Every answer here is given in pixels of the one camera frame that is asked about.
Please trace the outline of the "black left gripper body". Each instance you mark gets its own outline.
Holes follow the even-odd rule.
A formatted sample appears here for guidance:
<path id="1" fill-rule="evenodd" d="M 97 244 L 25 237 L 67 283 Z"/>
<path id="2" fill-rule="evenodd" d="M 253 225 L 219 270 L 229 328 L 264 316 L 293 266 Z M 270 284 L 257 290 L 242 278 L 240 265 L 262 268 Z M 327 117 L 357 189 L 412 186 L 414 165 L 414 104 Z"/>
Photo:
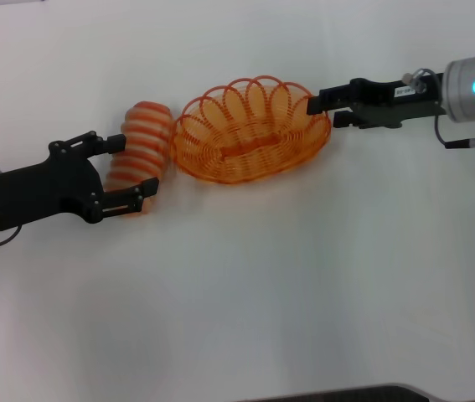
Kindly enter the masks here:
<path id="1" fill-rule="evenodd" d="M 43 162 L 0 173 L 0 231 L 62 213 L 101 222 L 104 191 L 89 158 L 103 152 L 102 140 L 52 142 Z"/>

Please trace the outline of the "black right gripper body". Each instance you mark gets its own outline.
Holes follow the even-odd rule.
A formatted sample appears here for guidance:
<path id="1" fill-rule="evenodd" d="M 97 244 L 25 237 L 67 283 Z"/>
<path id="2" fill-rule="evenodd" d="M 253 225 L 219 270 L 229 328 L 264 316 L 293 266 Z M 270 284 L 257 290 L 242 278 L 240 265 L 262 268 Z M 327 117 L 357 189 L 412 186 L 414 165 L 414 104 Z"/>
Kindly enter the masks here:
<path id="1" fill-rule="evenodd" d="M 418 80 L 425 85 L 422 92 L 413 90 L 401 80 L 380 83 L 362 78 L 353 79 L 351 86 L 350 126 L 359 129 L 401 128 L 406 120 L 433 116 L 444 116 L 438 84 L 431 75 L 423 75 Z"/>

